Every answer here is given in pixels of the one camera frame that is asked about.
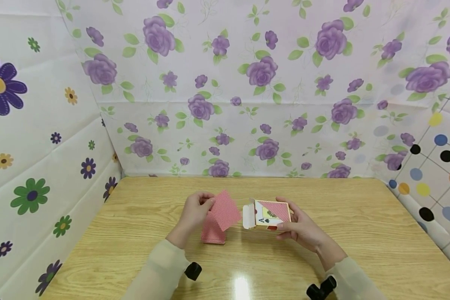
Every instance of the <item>black dot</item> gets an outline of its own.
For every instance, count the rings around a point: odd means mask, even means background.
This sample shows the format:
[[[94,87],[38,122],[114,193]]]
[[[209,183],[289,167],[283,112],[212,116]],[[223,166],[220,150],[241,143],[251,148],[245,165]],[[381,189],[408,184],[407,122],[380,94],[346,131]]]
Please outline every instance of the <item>black dot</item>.
[[[433,212],[427,207],[421,208],[418,213],[420,214],[420,217],[422,217],[422,219],[427,222],[433,221],[433,219],[435,218]]]
[[[440,159],[442,159],[444,162],[449,163],[450,162],[450,151],[445,150],[440,153]]]

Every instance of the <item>beige sleeve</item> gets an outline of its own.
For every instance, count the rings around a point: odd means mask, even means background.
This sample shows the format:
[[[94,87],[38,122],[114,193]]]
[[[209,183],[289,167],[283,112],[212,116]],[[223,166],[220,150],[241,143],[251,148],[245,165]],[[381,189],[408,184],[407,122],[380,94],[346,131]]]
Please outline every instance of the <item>beige sleeve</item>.
[[[350,257],[336,263],[329,269],[325,278],[333,275],[337,281],[335,294],[338,300],[386,300],[360,266]]]
[[[184,250],[160,241],[122,300],[169,300],[189,264]]]

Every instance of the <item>black object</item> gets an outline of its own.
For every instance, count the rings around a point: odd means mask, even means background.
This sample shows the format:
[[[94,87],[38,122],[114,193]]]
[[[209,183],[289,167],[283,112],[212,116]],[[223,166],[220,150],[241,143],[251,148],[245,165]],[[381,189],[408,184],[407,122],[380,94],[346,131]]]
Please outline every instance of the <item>black object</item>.
[[[201,272],[202,267],[198,263],[193,262],[185,270],[185,275],[191,280],[196,281]]]
[[[329,276],[322,284],[320,284],[320,288],[315,284],[310,285],[307,288],[307,296],[310,297],[311,300],[325,300],[336,287],[337,281],[333,276]]]

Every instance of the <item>blue dot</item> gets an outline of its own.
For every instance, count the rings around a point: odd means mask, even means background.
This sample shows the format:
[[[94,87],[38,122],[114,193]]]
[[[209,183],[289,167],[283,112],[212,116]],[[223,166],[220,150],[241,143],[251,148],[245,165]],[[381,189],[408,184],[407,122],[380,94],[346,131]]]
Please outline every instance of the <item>blue dot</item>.
[[[448,138],[446,135],[437,135],[434,141],[437,144],[437,146],[443,146],[447,144]]]
[[[422,171],[420,169],[413,168],[410,170],[410,177],[416,181],[421,180],[423,177]]]

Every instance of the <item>wood grain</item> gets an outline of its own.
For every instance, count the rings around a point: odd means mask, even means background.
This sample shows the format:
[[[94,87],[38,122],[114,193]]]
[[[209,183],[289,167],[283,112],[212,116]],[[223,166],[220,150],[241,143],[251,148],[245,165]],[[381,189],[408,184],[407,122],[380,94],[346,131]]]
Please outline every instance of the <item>wood grain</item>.
[[[148,253],[197,190],[228,190],[241,210],[249,197],[295,201],[355,259],[391,300],[450,300],[450,262],[379,180],[127,177],[93,220],[44,299],[120,299]],[[175,300],[306,299],[319,283],[317,257],[267,230],[226,231],[225,245],[191,238],[197,282],[182,278]]]

